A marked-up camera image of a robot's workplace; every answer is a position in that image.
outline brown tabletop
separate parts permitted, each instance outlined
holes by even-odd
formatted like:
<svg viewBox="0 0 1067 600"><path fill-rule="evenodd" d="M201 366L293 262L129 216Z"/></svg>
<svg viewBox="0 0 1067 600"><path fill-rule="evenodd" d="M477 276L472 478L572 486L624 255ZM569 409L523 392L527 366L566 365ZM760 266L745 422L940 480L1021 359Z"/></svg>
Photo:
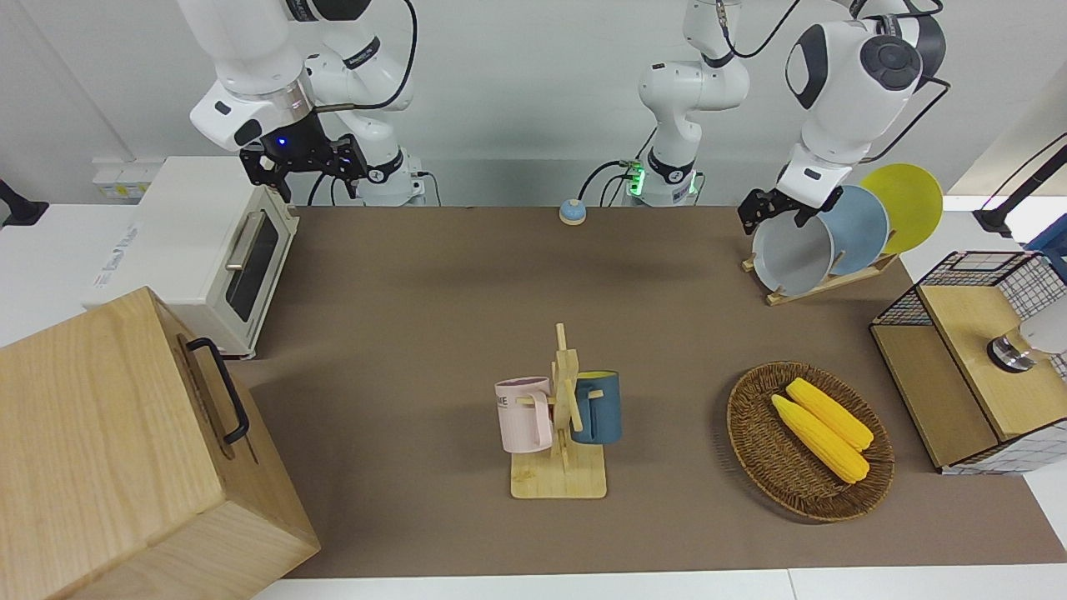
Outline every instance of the brown tabletop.
<svg viewBox="0 0 1067 600"><path fill-rule="evenodd" d="M1063 562L1025 481L935 473L867 323L881 277L768 307L730 208L301 212L253 388L322 552L301 578ZM583 368L621 373L608 495L509 495L493 383L548 375L554 323ZM869 516L797 522L726 440L747 369L798 360L882 420L896 478Z"/></svg>

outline yellow corn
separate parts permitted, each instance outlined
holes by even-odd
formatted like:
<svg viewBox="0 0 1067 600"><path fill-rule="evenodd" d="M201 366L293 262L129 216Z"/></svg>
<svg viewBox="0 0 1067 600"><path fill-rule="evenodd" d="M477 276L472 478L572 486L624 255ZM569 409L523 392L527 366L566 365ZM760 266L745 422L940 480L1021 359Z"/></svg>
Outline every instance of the yellow corn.
<svg viewBox="0 0 1067 600"><path fill-rule="evenodd" d="M871 447L871 442L874 441L874 433L871 432L871 429L867 429L867 426L860 423L860 420L856 419L845 407L827 396L825 392L812 385L808 380L798 377L793 380L793 383L785 386L785 391L790 393L796 404L808 409L808 412L814 414L834 433L841 436L841 439L848 442L848 445L859 452Z"/></svg>
<svg viewBox="0 0 1067 600"><path fill-rule="evenodd" d="M822 421L802 406L792 402L778 394L770 396L782 422L796 433L797 438L812 453L841 477L846 484L855 484L866 477L871 465L860 453L848 445Z"/></svg>

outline black stand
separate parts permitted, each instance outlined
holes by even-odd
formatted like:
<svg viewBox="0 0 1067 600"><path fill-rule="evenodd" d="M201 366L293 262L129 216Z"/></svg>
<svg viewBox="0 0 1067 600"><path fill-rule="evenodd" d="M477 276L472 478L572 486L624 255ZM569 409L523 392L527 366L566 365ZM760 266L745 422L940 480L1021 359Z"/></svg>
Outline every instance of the black stand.
<svg viewBox="0 0 1067 600"><path fill-rule="evenodd" d="M1067 146L1060 148L1060 152L1052 155L1052 158L1046 161L1029 179L1023 181L1019 186L1019 189L1012 192L1012 195L1007 196L1007 200L1003 204L992 210L975 210L972 215L978 220L978 224L982 225L983 230L1000 234L1003 237L1012 237L1012 230L1004 222L1007 219L1008 212L1015 210L1016 206L1019 206L1030 194L1037 191L1037 188L1041 187L1041 184L1054 175L1064 163L1067 163Z"/></svg>
<svg viewBox="0 0 1067 600"><path fill-rule="evenodd" d="M0 179L0 200L11 208L11 216L3 225L32 225L48 210L47 202L32 202L11 189L6 181Z"/></svg>

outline pink mug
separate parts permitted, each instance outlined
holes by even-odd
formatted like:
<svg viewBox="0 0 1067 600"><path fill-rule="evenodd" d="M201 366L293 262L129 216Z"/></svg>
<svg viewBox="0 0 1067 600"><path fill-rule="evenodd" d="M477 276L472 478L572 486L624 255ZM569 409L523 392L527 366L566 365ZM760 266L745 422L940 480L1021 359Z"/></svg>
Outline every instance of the pink mug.
<svg viewBox="0 0 1067 600"><path fill-rule="evenodd" d="M547 377L521 377L496 384L496 414L505 452L524 454L552 447L551 391Z"/></svg>

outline wooden box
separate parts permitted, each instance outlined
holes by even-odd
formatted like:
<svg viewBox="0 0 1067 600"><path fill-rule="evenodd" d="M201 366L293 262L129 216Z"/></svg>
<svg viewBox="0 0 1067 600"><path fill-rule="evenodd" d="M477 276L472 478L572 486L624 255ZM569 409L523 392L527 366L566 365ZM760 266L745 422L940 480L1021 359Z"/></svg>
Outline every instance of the wooden box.
<svg viewBox="0 0 1067 600"><path fill-rule="evenodd" d="M1028 312L1058 294L1063 283L1045 270L1022 253L953 255L872 325L942 473L1024 473L1067 458L1067 384L1056 367L1007 373L986 352L1021 320L1006 294Z"/></svg>
<svg viewBox="0 0 1067 600"><path fill-rule="evenodd" d="M0 349L0 598L246 599L318 551L191 337L142 288Z"/></svg>

